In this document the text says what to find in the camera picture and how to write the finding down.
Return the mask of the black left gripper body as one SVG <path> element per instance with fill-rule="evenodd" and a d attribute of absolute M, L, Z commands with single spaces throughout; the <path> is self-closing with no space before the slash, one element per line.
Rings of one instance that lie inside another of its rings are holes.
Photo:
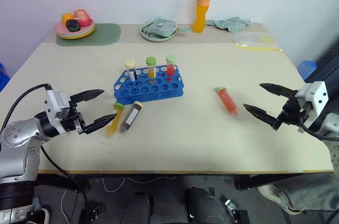
<path fill-rule="evenodd" d="M 61 125 L 66 132 L 77 131 L 78 134 L 82 134 L 86 131 L 85 121 L 82 114 L 77 110 L 77 104 L 70 103 L 70 108 L 66 118 L 61 120 Z"/>

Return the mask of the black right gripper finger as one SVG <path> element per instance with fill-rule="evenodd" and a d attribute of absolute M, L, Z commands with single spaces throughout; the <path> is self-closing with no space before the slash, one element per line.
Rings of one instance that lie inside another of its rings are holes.
<path fill-rule="evenodd" d="M 243 107 L 255 118 L 263 121 L 264 123 L 270 125 L 273 129 L 276 129 L 276 118 L 271 115 L 268 115 L 266 111 L 248 104 L 243 104 Z"/>
<path fill-rule="evenodd" d="M 286 88 L 284 86 L 277 85 L 277 84 L 260 83 L 259 85 L 260 87 L 264 88 L 266 91 L 274 95 L 283 96 L 288 99 L 293 98 L 298 93 L 298 90 L 292 90 L 292 89 L 289 89 L 289 88 Z"/>

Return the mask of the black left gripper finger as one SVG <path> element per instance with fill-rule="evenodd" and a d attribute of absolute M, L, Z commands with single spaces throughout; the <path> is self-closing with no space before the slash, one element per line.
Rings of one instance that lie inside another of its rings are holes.
<path fill-rule="evenodd" d="M 81 93 L 70 96 L 70 101 L 74 104 L 82 102 L 82 101 L 89 101 L 89 100 L 92 100 L 98 97 L 104 92 L 105 90 L 103 89 L 91 89 L 88 91 L 83 91 Z"/>
<path fill-rule="evenodd" d="M 103 127 L 105 127 L 108 123 L 114 120 L 114 118 L 117 116 L 116 113 L 105 115 L 101 118 L 96 119 L 93 123 L 85 126 L 85 133 L 92 133 L 96 130 L 99 130 Z"/>

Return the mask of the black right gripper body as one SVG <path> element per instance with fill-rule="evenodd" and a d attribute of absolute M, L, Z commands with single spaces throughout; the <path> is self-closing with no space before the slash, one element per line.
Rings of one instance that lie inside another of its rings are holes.
<path fill-rule="evenodd" d="M 288 99 L 281 113 L 272 124 L 274 130 L 278 130 L 281 124 L 294 125 L 301 128 L 300 122 L 305 122 L 309 116 L 309 102 L 300 105 L 296 97 Z"/>

